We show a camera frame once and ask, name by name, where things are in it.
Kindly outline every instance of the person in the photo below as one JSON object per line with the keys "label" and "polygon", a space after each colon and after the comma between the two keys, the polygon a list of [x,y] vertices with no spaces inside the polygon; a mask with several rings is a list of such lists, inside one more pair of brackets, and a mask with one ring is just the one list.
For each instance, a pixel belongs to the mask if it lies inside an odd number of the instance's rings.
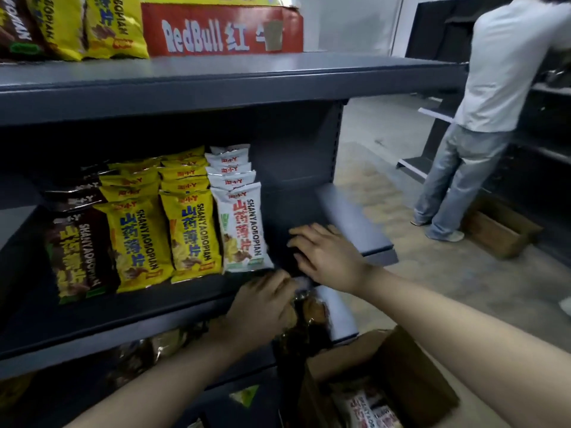
{"label": "person", "polygon": [[440,144],[412,224],[459,242],[462,218],[508,146],[548,50],[571,49],[571,0],[513,0],[474,26],[464,99]]}
{"label": "person", "polygon": [[[360,297],[402,325],[424,349],[514,427],[568,427],[571,355],[509,324],[369,265],[335,227],[290,230],[299,269]],[[68,428],[168,428],[190,402],[286,323],[295,284],[282,270],[244,285],[223,326],[87,410]]]}

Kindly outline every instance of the blue jeans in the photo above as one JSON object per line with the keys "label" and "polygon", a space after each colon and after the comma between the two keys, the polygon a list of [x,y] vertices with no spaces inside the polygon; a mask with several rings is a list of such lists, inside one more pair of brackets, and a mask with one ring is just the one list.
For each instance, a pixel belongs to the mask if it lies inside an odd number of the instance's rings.
{"label": "blue jeans", "polygon": [[415,207],[418,224],[437,240],[460,228],[462,218],[509,144],[510,132],[472,132],[452,124],[436,153]]}

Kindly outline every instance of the forearm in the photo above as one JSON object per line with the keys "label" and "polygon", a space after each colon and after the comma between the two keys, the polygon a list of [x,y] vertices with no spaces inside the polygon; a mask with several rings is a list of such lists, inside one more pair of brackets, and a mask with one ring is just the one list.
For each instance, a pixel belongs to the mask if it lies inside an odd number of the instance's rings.
{"label": "forearm", "polygon": [[241,354],[229,339],[207,334],[83,413],[68,428],[168,428]]}
{"label": "forearm", "polygon": [[356,295],[402,325],[513,426],[568,426],[570,354],[382,269]]}

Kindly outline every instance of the white shirt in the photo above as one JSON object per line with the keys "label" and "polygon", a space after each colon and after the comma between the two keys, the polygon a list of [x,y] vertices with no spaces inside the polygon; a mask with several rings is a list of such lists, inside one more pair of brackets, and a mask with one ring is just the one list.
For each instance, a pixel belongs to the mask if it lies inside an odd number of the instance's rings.
{"label": "white shirt", "polygon": [[571,48],[571,3],[513,0],[474,26],[470,74],[454,121],[474,132],[510,132],[550,48]]}

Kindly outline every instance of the cardboard box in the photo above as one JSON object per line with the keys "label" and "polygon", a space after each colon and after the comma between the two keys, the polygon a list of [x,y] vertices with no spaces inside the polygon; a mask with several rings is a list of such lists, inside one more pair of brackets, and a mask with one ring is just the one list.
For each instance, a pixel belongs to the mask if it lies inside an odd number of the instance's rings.
{"label": "cardboard box", "polygon": [[292,0],[142,0],[151,57],[303,52]]}
{"label": "cardboard box", "polygon": [[517,257],[543,230],[505,204],[481,196],[474,202],[462,225],[470,239],[498,259]]}
{"label": "cardboard box", "polygon": [[343,421],[322,387],[340,374],[367,373],[386,394],[404,428],[437,424],[460,400],[438,368],[401,327],[371,331],[348,345],[309,358],[298,411],[305,428],[342,428]]}

